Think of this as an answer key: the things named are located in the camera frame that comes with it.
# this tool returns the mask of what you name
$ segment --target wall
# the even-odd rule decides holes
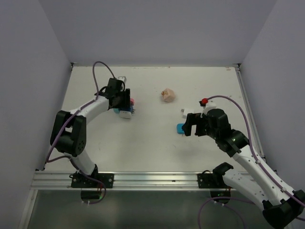
[[[303,0],[279,0],[241,68],[267,161],[295,189],[303,190],[304,10]]]
[[[70,61],[241,63],[276,0],[40,0]]]
[[[70,77],[36,0],[0,2],[0,228],[17,228]]]

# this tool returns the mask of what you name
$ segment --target white table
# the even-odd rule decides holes
[[[222,162],[244,169],[221,151],[213,139],[179,135],[176,125],[184,123],[181,109],[200,112],[198,101],[212,95],[226,95],[245,109],[235,68],[225,67],[112,67],[116,76],[126,76],[136,109],[131,120],[109,110],[87,126],[86,150],[100,171],[191,172],[212,170]],[[111,76],[105,67],[96,67],[99,88]],[[161,91],[173,89],[176,99],[162,101]],[[95,93],[91,67],[74,67],[63,104],[69,111],[87,102]],[[223,109],[232,128],[245,133],[240,111],[225,99],[214,99]],[[60,156],[56,150],[51,158]],[[46,165],[48,171],[73,171],[66,159]]]

